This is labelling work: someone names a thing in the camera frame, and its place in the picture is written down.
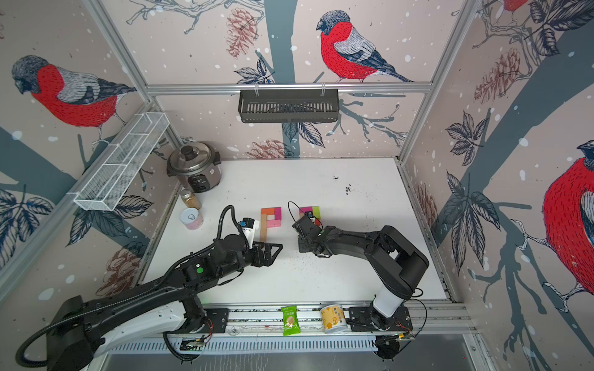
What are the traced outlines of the light pink block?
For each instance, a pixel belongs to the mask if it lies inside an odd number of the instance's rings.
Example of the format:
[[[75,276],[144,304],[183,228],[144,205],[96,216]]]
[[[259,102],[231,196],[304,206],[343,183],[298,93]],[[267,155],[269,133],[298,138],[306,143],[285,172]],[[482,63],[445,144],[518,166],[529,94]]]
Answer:
[[[267,228],[281,227],[281,225],[282,225],[281,220],[268,220],[267,221]]]

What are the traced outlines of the orange block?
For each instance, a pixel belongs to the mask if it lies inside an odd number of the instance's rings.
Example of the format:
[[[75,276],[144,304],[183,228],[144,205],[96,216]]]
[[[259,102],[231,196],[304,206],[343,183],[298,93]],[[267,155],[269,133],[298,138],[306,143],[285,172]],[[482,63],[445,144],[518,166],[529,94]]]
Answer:
[[[261,215],[266,215],[266,216],[275,216],[276,214],[276,208],[263,208],[261,209]]]

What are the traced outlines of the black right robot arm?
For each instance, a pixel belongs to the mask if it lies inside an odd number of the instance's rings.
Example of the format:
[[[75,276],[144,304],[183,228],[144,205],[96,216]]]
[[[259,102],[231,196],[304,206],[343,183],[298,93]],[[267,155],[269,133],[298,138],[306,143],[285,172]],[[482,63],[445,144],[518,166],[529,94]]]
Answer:
[[[318,258],[345,255],[367,261],[383,288],[370,306],[352,307],[347,324],[354,332],[403,330],[397,310],[415,297],[429,268],[428,258],[392,226],[379,231],[354,232],[334,226],[321,227],[303,216],[292,224],[298,233],[299,250]]]

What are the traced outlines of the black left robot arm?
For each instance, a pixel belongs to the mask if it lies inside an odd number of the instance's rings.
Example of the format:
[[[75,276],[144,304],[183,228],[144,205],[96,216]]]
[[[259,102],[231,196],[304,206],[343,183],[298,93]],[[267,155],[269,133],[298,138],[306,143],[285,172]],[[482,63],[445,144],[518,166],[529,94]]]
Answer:
[[[32,334],[18,348],[15,361],[26,368],[82,370],[117,335],[130,335],[125,324],[143,315],[155,318],[157,332],[188,333],[213,328],[199,293],[229,283],[246,267],[269,267],[281,244],[248,241],[243,225],[232,219],[236,233],[222,235],[224,218],[208,246],[174,262],[166,273],[117,295],[92,301],[76,296],[60,306],[51,323]]]

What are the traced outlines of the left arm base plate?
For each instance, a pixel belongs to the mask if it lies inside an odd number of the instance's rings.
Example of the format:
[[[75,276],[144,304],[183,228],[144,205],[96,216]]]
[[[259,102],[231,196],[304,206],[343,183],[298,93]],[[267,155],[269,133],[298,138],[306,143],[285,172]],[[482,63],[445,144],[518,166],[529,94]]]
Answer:
[[[183,315],[182,324],[170,330],[172,334],[223,334],[227,328],[227,321],[230,310],[223,308],[215,309],[191,309]]]

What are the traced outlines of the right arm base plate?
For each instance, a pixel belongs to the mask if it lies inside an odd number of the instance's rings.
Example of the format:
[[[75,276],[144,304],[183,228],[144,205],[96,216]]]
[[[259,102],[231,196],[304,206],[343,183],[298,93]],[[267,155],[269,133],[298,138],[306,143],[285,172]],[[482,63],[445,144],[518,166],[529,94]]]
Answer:
[[[399,307],[391,317],[384,317],[373,306],[350,307],[346,319],[352,332],[411,332],[413,326],[406,307]]]

